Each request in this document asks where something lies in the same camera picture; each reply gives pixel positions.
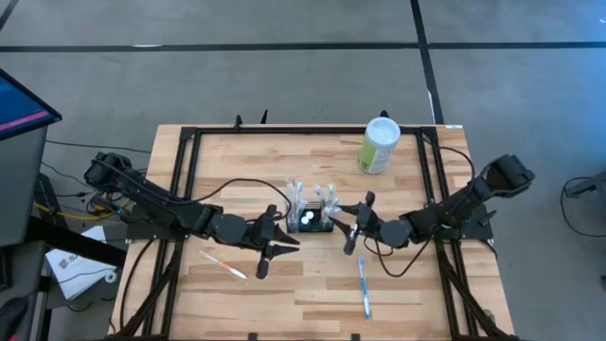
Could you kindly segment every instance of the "monitor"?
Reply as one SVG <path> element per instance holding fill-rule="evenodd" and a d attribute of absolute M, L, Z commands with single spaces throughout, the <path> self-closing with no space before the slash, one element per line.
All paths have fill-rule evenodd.
<path fill-rule="evenodd" d="M 57 111 L 0 69 L 0 141 L 61 119 Z"/>

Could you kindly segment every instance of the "black cable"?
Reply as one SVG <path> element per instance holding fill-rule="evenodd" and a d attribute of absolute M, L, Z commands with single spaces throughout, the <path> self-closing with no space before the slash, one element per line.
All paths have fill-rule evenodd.
<path fill-rule="evenodd" d="M 63 174 L 62 172 L 58 171 L 56 168 L 50 166 L 49 164 L 45 163 L 45 161 L 41 161 L 41 163 L 47 167 L 49 167 L 52 171 L 56 172 L 57 174 L 59 174 L 62 177 L 66 177 L 68 179 L 72 179 L 76 182 L 78 182 L 79 184 L 86 186 L 88 188 L 92 188 L 91 186 L 87 185 L 86 183 L 82 182 L 81 180 L 79 180 L 77 177 L 73 176 L 73 175 L 69 175 L 69 174 Z"/>
<path fill-rule="evenodd" d="M 496 253 L 496 249 L 494 248 L 494 246 L 492 246 L 489 241 L 487 240 L 479 240 L 481 243 L 483 243 L 485 246 L 487 246 L 487 248 L 490 249 L 490 251 L 492 251 L 492 253 L 494 254 L 494 258 L 496 260 L 499 259 L 499 255 Z"/>
<path fill-rule="evenodd" d="M 83 313 L 86 312 L 88 310 L 88 308 L 90 308 L 93 305 L 93 301 L 88 302 L 88 305 L 82 309 L 74 309 L 72 307 L 70 307 L 69 305 L 67 305 L 67 309 L 69 309 L 70 311 L 74 312 L 74 313 Z"/>
<path fill-rule="evenodd" d="M 160 195 L 160 194 L 157 194 L 156 192 L 154 192 L 154 191 L 150 190 L 149 188 L 147 188 L 147 187 L 145 187 L 145 186 L 143 186 L 143 185 L 139 184 L 139 183 L 138 183 L 137 181 L 135 181 L 135 180 L 134 180 L 132 177 L 130 177 L 129 175 L 127 175 L 127 174 L 126 174 L 124 171 L 119 170 L 118 168 L 116 168 L 116 167 L 114 167 L 114 166 L 112 166 L 112 165 L 108 164 L 107 162 L 104 162 L 104 161 L 101 161 L 101 160 L 93 160 L 92 162 L 93 162 L 93 163 L 99 163 L 99 164 L 101 164 L 101 165 L 103 165 L 103 166 L 105 166 L 105 167 L 109 168 L 110 170 L 115 171 L 116 173 L 118 173 L 118 174 L 122 175 L 122 176 L 123 176 L 125 179 L 127 179 L 128 181 L 132 182 L 132 183 L 133 183 L 135 186 L 137 186 L 137 187 L 139 187 L 139 188 L 141 188 L 141 189 L 143 189 L 143 190 L 147 191 L 147 192 L 148 192 L 150 195 L 153 195 L 154 197 L 156 197 L 156 198 L 158 198 L 158 199 L 160 199 L 160 200 L 162 200 L 162 201 L 164 201 L 164 202 L 166 202 L 166 203 L 169 203 L 169 204 L 174 204 L 174 205 L 189 205 L 189 204 L 192 204 L 192 203 L 197 203 L 197 202 L 200 202 L 200 201 L 203 201 L 203 200 L 206 200 L 206 199 L 208 199 L 208 198 L 212 197 L 213 195 L 217 194 L 217 193 L 218 193 L 218 192 L 220 192 L 220 191 L 221 191 L 223 188 L 225 188 L 226 186 L 228 186 L 228 185 L 229 185 L 229 184 L 231 184 L 231 183 L 238 182 L 238 181 L 243 181 L 243 182 L 255 182 L 255 183 L 260 183 L 260 184 L 263 184 L 263 185 L 265 185 L 265 186 L 267 186 L 267 187 L 269 187 L 269 188 L 271 188 L 271 189 L 275 190 L 275 191 L 276 191 L 276 192 L 277 192 L 279 195 L 281 195 L 281 196 L 282 196 L 282 198 L 284 198 L 284 200 L 285 200 L 285 201 L 288 203 L 288 207 L 287 207 L 287 209 L 286 209 L 286 213 L 284 213 L 284 214 L 279 214 L 279 215 L 275 216 L 274 221 L 276 221 L 276 222 L 277 222 L 277 221 L 280 221 L 280 220 L 282 220 L 282 219 L 285 219 L 285 218 L 286 218 L 286 216 L 288 216 L 288 214 L 291 212 L 291 207 L 293 206 L 293 204 L 291 203 L 291 201 L 289 200 L 289 198 L 286 196 L 286 194 L 284 194 L 284 193 L 283 193 L 281 190 L 279 190 L 279 189 L 278 189 L 276 186 L 274 186 L 274 185 L 272 185 L 272 184 L 270 184 L 270 183 L 268 183 L 267 181 L 264 181 L 264 180 L 260 180 L 260 179 L 250 179 L 250 178 L 235 178 L 235 179 L 231 179 L 231 180 L 229 180 L 229 181 L 225 182 L 224 184 L 220 185 L 220 186 L 219 186 L 217 189 L 213 190 L 213 191 L 212 191 L 212 192 L 210 192 L 209 194 L 207 194 L 207 195 L 205 195 L 205 196 L 203 196 L 203 197 L 197 198 L 197 199 L 185 200 L 185 201 L 174 201 L 174 200 L 167 200 L 167 198 L 166 198 L 166 197 L 164 197 L 164 196 L 162 196 L 162 195 Z"/>
<path fill-rule="evenodd" d="M 564 217 L 564 221 L 566 222 L 566 224 L 568 225 L 568 227 L 570 227 L 571 230 L 575 231 L 575 233 L 580 234 L 581 236 L 584 236 L 584 237 L 605 238 L 606 235 L 593 235 L 593 234 L 589 234 L 589 233 L 585 233 L 585 232 L 580 232 L 575 227 L 573 227 L 572 224 L 570 224 L 570 221 L 568 220 L 568 216 L 566 216 L 566 210 L 564 209 L 564 193 L 566 192 L 566 187 L 568 186 L 568 184 L 570 184 L 573 181 L 586 180 L 586 179 L 590 179 L 590 177 L 589 176 L 574 177 L 574 178 L 566 181 L 566 183 L 564 184 L 564 186 L 562 186 L 562 188 L 561 188 L 561 194 L 560 194 L 561 215 Z"/>
<path fill-rule="evenodd" d="M 102 190 L 98 190 L 97 193 L 95 193 L 95 195 L 93 195 L 88 200 L 88 202 L 86 202 L 86 207 L 85 207 L 86 208 L 86 213 L 88 213 L 90 215 L 93 215 L 93 216 L 96 216 L 96 217 L 104 215 L 104 214 L 114 213 L 111 210 L 106 209 L 105 207 L 103 209 L 93 209 L 93 203 L 92 203 L 93 198 L 95 198 L 96 196 L 100 195 L 101 193 L 103 193 L 103 191 Z M 113 201 L 119 200 L 119 199 L 121 199 L 123 197 L 123 195 L 121 194 L 118 198 L 112 199 L 113 193 L 109 193 L 109 196 L 110 196 L 110 200 L 109 200 L 110 203 L 112 203 Z M 116 220 L 116 219 L 111 219 L 111 218 L 105 218 L 104 220 L 111 220 L 111 221 L 115 221 L 115 222 L 121 222 L 121 220 L 119 220 L 119 219 Z"/>
<path fill-rule="evenodd" d="M 59 282 L 59 284 L 61 284 L 61 283 L 65 283 L 65 282 L 67 282 L 67 281 L 70 281 L 70 280 L 72 280 L 72 279 L 74 279 L 74 278 L 78 278 L 78 277 L 80 277 L 80 276 L 84 276 L 84 275 L 94 275 L 94 274 L 98 274 L 98 273 L 100 273 L 100 272 L 107 271 L 107 270 L 115 270 L 115 268 L 105 268 L 105 269 L 101 269 L 101 270 L 97 270 L 97 271 L 93 271 L 93 272 L 89 272 L 89 273 L 80 273 L 80 274 L 77 274 L 77 275 L 75 275 L 75 276 L 72 276 L 72 277 L 70 277 L 70 278 L 68 278 L 68 279 L 64 279 L 64 280 L 60 281 L 60 282 Z"/>
<path fill-rule="evenodd" d="M 28 298 L 30 295 L 32 295 L 34 293 L 37 294 L 39 291 L 40 291 L 40 289 L 36 288 L 33 291 L 29 292 L 29 294 L 21 296 L 21 298 Z"/>
<path fill-rule="evenodd" d="M 82 197 L 85 197 L 88 194 L 92 194 L 92 193 L 94 193 L 94 191 L 89 191 L 89 192 L 80 191 L 78 193 L 73 193 L 73 194 L 50 194 L 50 193 L 40 192 L 40 191 L 36 190 L 36 194 L 42 194 L 42 195 L 52 196 L 52 197 L 56 197 L 56 198 L 67 198 L 67 197 L 82 198 Z"/>
<path fill-rule="evenodd" d="M 83 144 L 83 143 L 71 143 L 71 142 L 61 142 L 61 141 L 53 141 L 53 140 L 47 140 L 46 142 L 52 143 L 52 144 L 63 145 L 63 146 L 72 146 L 72 147 L 114 149 L 114 150 L 129 151 L 129 152 L 135 152 L 135 153 L 152 153 L 150 151 L 142 151 L 142 150 L 138 150 L 138 149 L 134 149 L 134 148 L 127 148 L 127 147 L 88 145 L 88 144 Z"/>
<path fill-rule="evenodd" d="M 150 245 L 152 245 L 153 241 L 154 240 L 150 240 L 148 243 L 145 244 L 145 246 L 143 246 L 143 248 L 141 249 L 141 252 L 139 252 L 136 259 L 134 260 L 133 267 L 131 268 L 131 273 L 129 274 L 128 278 L 126 279 L 126 284 L 124 285 L 124 292 L 122 293 L 122 302 L 120 302 L 120 329 L 121 330 L 124 329 L 124 305 L 126 302 L 126 295 L 129 292 L 129 286 L 131 285 L 131 279 L 133 279 L 134 270 L 136 269 L 136 266 L 141 261 L 141 257 L 143 257 L 143 254 L 145 253 L 145 251 L 148 249 L 148 247 L 150 247 Z"/>
<path fill-rule="evenodd" d="M 111 204 L 112 202 L 114 202 L 114 201 L 118 201 L 118 200 L 120 200 L 120 199 L 122 199 L 122 198 L 124 198 L 124 193 L 120 193 L 120 195 L 118 195 L 118 197 L 117 197 L 117 198 L 114 198 L 114 194 L 113 194 L 113 193 L 111 193 L 111 194 L 110 194 L 110 204 Z"/>
<path fill-rule="evenodd" d="M 379 245 L 377 244 L 377 251 L 371 249 L 370 247 L 368 247 L 368 245 L 366 244 L 366 240 L 368 239 L 368 236 L 364 237 L 364 247 L 366 248 L 366 250 L 370 251 L 371 254 L 375 255 L 375 256 L 383 256 L 383 257 L 389 257 L 391 255 L 394 254 L 394 248 L 391 247 L 391 250 L 389 250 L 389 253 L 386 254 L 382 254 L 381 253 L 381 249 L 379 248 Z"/>
<path fill-rule="evenodd" d="M 126 237 L 116 238 L 116 239 L 112 239 L 112 240 L 99 240 L 99 242 L 120 242 L 120 241 L 126 241 Z"/>
<path fill-rule="evenodd" d="M 81 212 L 81 213 L 89 213 L 85 209 L 81 209 L 81 208 L 77 208 L 77 207 L 73 207 L 73 206 L 68 206 L 68 205 L 63 205 L 63 204 L 59 204 L 59 208 L 61 208 L 61 209 L 63 209 L 63 208 L 72 209 L 72 210 L 75 210 L 75 211 Z"/>
<path fill-rule="evenodd" d="M 433 145 L 432 141 L 428 140 L 427 138 L 423 137 L 423 141 L 427 142 L 429 145 Z M 470 180 L 470 182 L 472 183 L 469 188 L 467 189 L 467 194 L 463 197 L 461 197 L 461 200 L 459 200 L 456 205 L 453 206 L 453 210 L 452 212 L 455 212 L 458 207 L 465 201 L 466 197 L 469 197 L 470 194 L 472 194 L 473 191 L 473 185 L 475 185 L 475 166 L 473 165 L 473 161 L 462 151 L 456 150 L 455 148 L 451 148 L 451 147 L 443 147 L 443 146 L 438 146 L 440 149 L 442 150 L 446 150 L 446 151 L 451 151 L 454 153 L 457 153 L 461 156 L 463 156 L 465 158 L 465 160 L 467 160 L 467 163 L 470 164 L 470 167 L 472 168 L 472 180 Z M 486 166 L 481 172 L 480 172 L 480 176 L 483 176 L 484 173 L 488 170 L 489 166 Z"/>
<path fill-rule="evenodd" d="M 379 263 L 381 264 L 381 267 L 383 268 L 383 270 L 385 271 L 385 273 L 387 275 L 389 275 L 392 278 L 400 278 L 402 276 L 404 276 L 404 274 L 406 274 L 406 272 L 408 272 L 408 269 L 410 269 L 410 267 L 415 263 L 415 261 L 417 261 L 417 258 L 420 256 L 420 254 L 423 252 L 423 250 L 425 250 L 425 247 L 427 247 L 427 245 L 429 245 L 429 242 L 434 238 L 434 235 L 436 234 L 437 228 L 434 230 L 434 232 L 432 233 L 432 235 L 429 237 L 429 239 L 427 240 L 427 242 L 425 242 L 425 244 L 420 248 L 420 250 L 417 252 L 417 255 L 415 255 L 414 258 L 412 258 L 412 260 L 410 260 L 410 262 L 408 263 L 408 265 L 406 265 L 406 267 L 404 268 L 404 270 L 402 270 L 402 272 L 400 272 L 399 274 L 393 274 L 391 273 L 389 270 L 387 270 L 387 267 L 385 266 L 385 263 L 383 262 L 383 255 L 381 253 L 378 254 L 379 256 Z M 379 242 L 377 242 L 377 240 L 375 240 L 375 244 L 377 245 L 377 250 L 379 251 Z"/>
<path fill-rule="evenodd" d="M 112 317 L 110 316 L 110 327 L 112 327 L 112 333 L 115 334 L 116 333 L 116 326 L 114 326 L 114 323 L 112 323 Z"/>

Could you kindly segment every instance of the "screen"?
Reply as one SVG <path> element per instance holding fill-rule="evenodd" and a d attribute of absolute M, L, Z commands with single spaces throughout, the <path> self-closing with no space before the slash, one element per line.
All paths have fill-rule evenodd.
<path fill-rule="evenodd" d="M 34 99 L 0 76 L 0 137 L 28 126 L 54 120 Z"/>

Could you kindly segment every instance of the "green cylindrical container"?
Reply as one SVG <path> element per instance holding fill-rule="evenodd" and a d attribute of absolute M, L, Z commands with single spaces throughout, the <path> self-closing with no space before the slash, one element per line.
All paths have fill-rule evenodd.
<path fill-rule="evenodd" d="M 364 144 L 358 154 L 358 167 L 377 174 L 389 166 L 389 158 L 400 140 L 400 126 L 388 117 L 377 117 L 368 123 Z"/>

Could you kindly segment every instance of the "wooden table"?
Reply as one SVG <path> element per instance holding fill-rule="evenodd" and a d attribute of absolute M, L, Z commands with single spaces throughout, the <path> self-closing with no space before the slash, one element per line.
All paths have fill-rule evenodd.
<path fill-rule="evenodd" d="M 181 127 L 159 126 L 153 145 L 148 179 L 165 188 L 169 187 Z M 437 131 L 440 145 L 469 153 L 460 127 L 437 126 Z M 209 193 L 235 177 L 263 179 L 279 188 L 285 188 L 286 179 L 294 179 L 304 183 L 304 194 L 310 198 L 314 197 L 314 185 L 334 184 L 342 204 L 356 204 L 364 200 L 367 190 L 373 190 L 377 195 L 374 209 L 385 220 L 421 208 L 426 200 L 415 138 L 402 136 L 391 166 L 380 175 L 358 170 L 356 157 L 362 140 L 362 135 L 205 135 L 193 196 Z M 428 158 L 439 198 L 431 153 Z M 464 187 L 471 175 L 467 162 L 448 151 L 442 152 L 442 158 L 451 192 Z M 235 183 L 208 202 L 246 218 L 256 218 L 269 204 L 284 208 L 283 200 L 270 188 L 250 183 Z M 273 260 L 264 280 L 255 278 L 258 253 L 190 238 L 181 263 L 170 338 L 245 339 L 249 332 L 258 332 L 259 339 L 349 339 L 352 333 L 363 339 L 450 339 L 432 245 L 403 278 L 390 278 L 377 257 L 364 248 L 362 238 L 354 255 L 348 257 L 342 251 L 345 239 L 338 230 L 294 236 L 301 241 L 301 250 Z M 144 244 L 140 241 L 130 246 L 125 274 L 130 273 Z M 150 290 L 157 244 L 152 244 L 136 268 L 127 296 L 127 320 Z M 201 258 L 199 250 L 228 262 L 250 279 L 233 278 Z M 418 250 L 419 245 L 396 250 L 386 264 L 392 272 L 399 272 Z M 502 330 L 513 332 L 493 254 L 473 241 L 463 242 L 463 254 L 472 293 Z M 371 321 L 365 320 L 360 289 L 357 259 L 362 256 L 367 261 Z M 112 316 L 116 326 L 126 277 L 122 276 Z M 462 303 L 458 294 L 455 297 L 460 329 L 466 332 Z M 154 332 L 159 332 L 164 295 L 159 302 Z"/>

